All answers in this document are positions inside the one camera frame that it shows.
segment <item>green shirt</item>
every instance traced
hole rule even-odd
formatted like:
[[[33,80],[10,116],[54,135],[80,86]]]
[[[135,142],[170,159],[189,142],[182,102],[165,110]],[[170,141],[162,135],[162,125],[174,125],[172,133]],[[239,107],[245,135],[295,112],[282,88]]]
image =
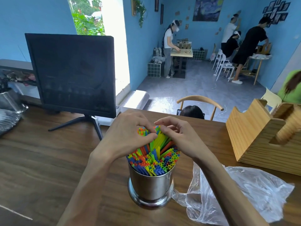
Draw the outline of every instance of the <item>green shirt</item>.
[[[292,77],[301,70],[294,70],[288,74],[286,77],[280,91],[278,92],[278,96],[284,101],[289,103],[297,103],[301,104],[301,83],[297,85],[297,87],[292,90],[290,93],[285,95],[285,87],[289,80],[292,79]]]

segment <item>left hand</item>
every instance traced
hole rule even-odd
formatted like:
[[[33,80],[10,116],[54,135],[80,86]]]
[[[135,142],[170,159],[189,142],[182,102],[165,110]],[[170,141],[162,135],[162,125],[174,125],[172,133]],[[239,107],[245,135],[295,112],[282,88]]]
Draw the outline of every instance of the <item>left hand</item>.
[[[145,137],[140,136],[137,126],[144,126],[151,133]],[[141,112],[127,110],[113,121],[103,140],[91,153],[91,157],[97,159],[106,154],[111,160],[115,160],[131,154],[157,137],[153,124]]]

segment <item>gray floor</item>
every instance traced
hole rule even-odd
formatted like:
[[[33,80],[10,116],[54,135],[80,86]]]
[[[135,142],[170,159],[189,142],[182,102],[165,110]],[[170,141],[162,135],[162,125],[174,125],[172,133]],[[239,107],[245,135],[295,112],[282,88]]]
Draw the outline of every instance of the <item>gray floor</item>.
[[[228,82],[220,75],[218,81],[213,76],[213,64],[207,61],[189,60],[185,79],[147,77],[138,90],[147,91],[150,99],[144,110],[176,114],[180,104],[176,101],[190,95],[202,95],[219,103],[224,111],[216,110],[214,121],[226,122],[232,109],[236,106],[241,112],[247,110],[254,98],[261,98],[265,88],[258,82],[253,86],[254,78],[240,76],[242,85]],[[209,120],[214,106],[204,102],[185,101],[188,105],[199,106],[205,119]]]

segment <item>black t-shirt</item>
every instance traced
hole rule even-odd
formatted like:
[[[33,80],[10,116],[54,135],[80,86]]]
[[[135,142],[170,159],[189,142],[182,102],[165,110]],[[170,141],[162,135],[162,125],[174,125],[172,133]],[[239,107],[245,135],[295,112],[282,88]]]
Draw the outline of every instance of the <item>black t-shirt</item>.
[[[260,26],[251,28],[239,48],[239,53],[245,53],[246,55],[253,55],[259,41],[267,39],[265,30]]]
[[[228,58],[232,55],[233,51],[236,48],[238,48],[238,44],[237,44],[236,39],[233,39],[232,37],[230,37],[230,39],[228,39],[228,41],[224,45],[222,51],[225,54],[225,56]]]

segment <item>white t-shirt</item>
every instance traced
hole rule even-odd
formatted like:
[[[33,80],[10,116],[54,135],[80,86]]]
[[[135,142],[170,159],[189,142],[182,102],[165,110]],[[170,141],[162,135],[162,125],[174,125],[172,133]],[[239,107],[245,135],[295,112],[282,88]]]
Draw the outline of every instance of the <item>white t-shirt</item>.
[[[234,30],[236,29],[236,25],[233,23],[228,23],[224,30],[224,36],[222,39],[222,43],[226,43],[228,39],[233,35]]]
[[[173,35],[171,32],[171,29],[168,29],[164,35],[164,48],[171,48],[170,46],[168,46],[167,44],[167,37],[170,36],[170,41],[172,42],[173,39]]]

